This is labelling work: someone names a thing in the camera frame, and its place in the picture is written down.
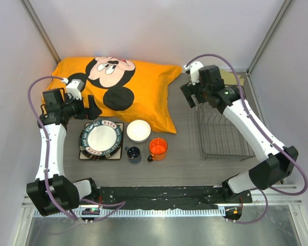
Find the white ribbed bowl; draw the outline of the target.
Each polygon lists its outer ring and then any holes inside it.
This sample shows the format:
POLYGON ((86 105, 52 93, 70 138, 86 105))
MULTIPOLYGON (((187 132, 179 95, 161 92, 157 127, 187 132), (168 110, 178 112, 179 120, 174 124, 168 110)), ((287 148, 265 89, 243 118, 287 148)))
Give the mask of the white ribbed bowl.
POLYGON ((134 120, 128 125, 126 132, 130 140, 142 143, 149 138, 151 127, 144 120, 134 120))

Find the square floral ceramic plate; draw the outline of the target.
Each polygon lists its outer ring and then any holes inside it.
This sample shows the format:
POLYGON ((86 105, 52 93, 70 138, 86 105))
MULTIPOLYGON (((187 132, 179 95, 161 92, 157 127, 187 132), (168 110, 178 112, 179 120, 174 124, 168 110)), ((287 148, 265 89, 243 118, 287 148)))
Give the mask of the square floral ceramic plate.
MULTIPOLYGON (((85 123, 85 127, 84 130, 87 128, 87 126, 90 123, 85 123)), ((82 135, 84 130, 81 132, 80 136, 79 136, 79 159, 80 160, 94 160, 94 161, 100 161, 100 160, 120 160, 121 156, 122 156, 122 146, 123 146, 123 136, 121 138, 121 142, 118 145, 118 148, 114 151, 113 154, 111 154, 110 156, 106 157, 106 156, 94 156, 94 155, 90 155, 87 151, 83 150, 83 146, 82 146, 82 135)))

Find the blue mug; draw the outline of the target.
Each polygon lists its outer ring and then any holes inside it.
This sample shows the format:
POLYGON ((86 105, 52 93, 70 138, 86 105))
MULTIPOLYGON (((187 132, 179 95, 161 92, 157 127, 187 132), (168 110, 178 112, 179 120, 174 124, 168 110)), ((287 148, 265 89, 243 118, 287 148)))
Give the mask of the blue mug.
POLYGON ((141 151, 138 147, 125 147, 128 161, 132 164, 137 164, 142 160, 141 151))

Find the orange mug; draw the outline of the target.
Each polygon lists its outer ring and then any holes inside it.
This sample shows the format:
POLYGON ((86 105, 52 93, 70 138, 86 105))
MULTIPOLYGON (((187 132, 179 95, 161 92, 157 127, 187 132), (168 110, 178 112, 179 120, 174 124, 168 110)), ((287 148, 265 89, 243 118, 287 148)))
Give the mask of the orange mug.
POLYGON ((168 143, 163 138, 156 137, 152 139, 148 147, 149 147, 149 152, 150 152, 147 158, 148 162, 161 161, 167 155, 168 143))

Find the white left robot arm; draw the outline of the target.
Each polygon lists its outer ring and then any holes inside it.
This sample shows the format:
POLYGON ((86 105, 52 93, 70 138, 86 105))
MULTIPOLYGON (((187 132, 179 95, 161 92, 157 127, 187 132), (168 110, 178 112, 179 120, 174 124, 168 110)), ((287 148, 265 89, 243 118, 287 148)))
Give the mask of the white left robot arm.
POLYGON ((62 88, 43 92, 44 104, 37 123, 41 134, 41 157, 35 181, 28 183, 27 195, 42 216, 76 209, 80 201, 94 204, 99 192, 92 178, 69 181, 64 173, 63 151, 68 122, 94 119, 82 100, 74 99, 62 88))

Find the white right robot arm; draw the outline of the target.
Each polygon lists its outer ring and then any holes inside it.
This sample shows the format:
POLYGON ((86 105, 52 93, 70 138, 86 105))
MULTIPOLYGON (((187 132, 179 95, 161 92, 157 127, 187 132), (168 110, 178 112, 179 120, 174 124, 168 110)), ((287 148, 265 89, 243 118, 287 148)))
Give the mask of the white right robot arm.
POLYGON ((181 86, 190 107, 195 103, 209 103, 238 129, 252 148, 259 164, 223 182, 222 198, 234 202, 240 193, 250 189, 265 190, 291 175, 298 157, 295 147, 286 147, 275 139, 252 112, 241 87, 226 86, 215 65, 204 66, 199 61, 184 67, 190 81, 181 86))

